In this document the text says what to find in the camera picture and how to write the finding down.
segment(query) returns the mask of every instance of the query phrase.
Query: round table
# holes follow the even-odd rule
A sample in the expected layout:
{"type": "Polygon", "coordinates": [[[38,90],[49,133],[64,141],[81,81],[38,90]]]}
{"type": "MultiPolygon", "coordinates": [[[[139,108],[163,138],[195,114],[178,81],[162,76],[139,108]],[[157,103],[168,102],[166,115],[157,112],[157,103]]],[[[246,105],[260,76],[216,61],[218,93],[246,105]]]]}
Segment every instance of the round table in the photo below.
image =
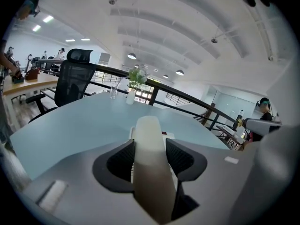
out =
{"type": "Polygon", "coordinates": [[[227,149],[198,121],[170,110],[100,93],[60,107],[11,136],[17,157],[33,180],[63,158],[118,141],[126,141],[142,116],[157,116],[162,131],[190,143],[227,149]]]}

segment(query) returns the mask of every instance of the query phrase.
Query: potted plant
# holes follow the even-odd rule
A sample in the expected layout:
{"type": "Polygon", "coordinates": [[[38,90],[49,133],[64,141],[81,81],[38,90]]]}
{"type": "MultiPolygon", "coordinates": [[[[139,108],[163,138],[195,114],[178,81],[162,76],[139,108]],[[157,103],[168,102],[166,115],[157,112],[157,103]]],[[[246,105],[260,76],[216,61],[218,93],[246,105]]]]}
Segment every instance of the potted plant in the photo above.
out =
{"type": "Polygon", "coordinates": [[[145,84],[147,81],[147,74],[143,69],[135,67],[129,71],[128,79],[129,86],[132,88],[132,90],[128,93],[126,103],[131,105],[135,100],[135,94],[138,85],[145,84]]]}

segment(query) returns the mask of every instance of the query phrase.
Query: black shirt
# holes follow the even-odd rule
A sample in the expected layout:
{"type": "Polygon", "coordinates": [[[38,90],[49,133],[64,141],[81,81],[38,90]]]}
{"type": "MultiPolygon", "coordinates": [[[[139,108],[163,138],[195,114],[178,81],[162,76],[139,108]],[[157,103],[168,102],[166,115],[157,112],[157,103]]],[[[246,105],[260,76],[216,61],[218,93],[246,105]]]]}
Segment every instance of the black shirt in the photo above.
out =
{"type": "MultiPolygon", "coordinates": [[[[265,112],[265,113],[262,115],[262,117],[261,117],[260,120],[272,121],[273,118],[272,118],[272,115],[271,115],[270,112],[265,112]]],[[[257,133],[252,133],[252,138],[253,138],[253,141],[254,141],[254,142],[257,142],[257,141],[260,141],[260,140],[263,138],[263,136],[261,136],[261,135],[259,135],[259,134],[257,134],[257,133]]]]}

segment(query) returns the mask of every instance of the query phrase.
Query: white label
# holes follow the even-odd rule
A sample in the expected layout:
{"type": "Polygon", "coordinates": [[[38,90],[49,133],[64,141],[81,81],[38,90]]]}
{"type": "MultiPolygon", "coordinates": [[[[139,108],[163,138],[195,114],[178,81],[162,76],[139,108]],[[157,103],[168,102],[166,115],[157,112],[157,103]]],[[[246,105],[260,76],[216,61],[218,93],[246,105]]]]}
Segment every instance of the white label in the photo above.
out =
{"type": "Polygon", "coordinates": [[[226,162],[230,162],[230,163],[233,163],[233,164],[238,164],[239,160],[236,159],[236,158],[233,158],[233,157],[225,157],[224,159],[226,162]]]}

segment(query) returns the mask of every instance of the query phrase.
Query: chair headrest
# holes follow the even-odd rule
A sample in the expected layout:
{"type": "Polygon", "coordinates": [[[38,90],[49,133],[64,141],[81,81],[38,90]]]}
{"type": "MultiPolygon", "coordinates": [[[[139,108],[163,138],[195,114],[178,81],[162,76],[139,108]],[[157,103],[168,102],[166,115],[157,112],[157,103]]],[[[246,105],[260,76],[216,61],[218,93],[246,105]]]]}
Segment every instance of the chair headrest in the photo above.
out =
{"type": "Polygon", "coordinates": [[[84,50],[79,48],[71,49],[67,53],[67,60],[70,62],[76,63],[89,63],[90,62],[90,53],[93,50],[84,50]]]}

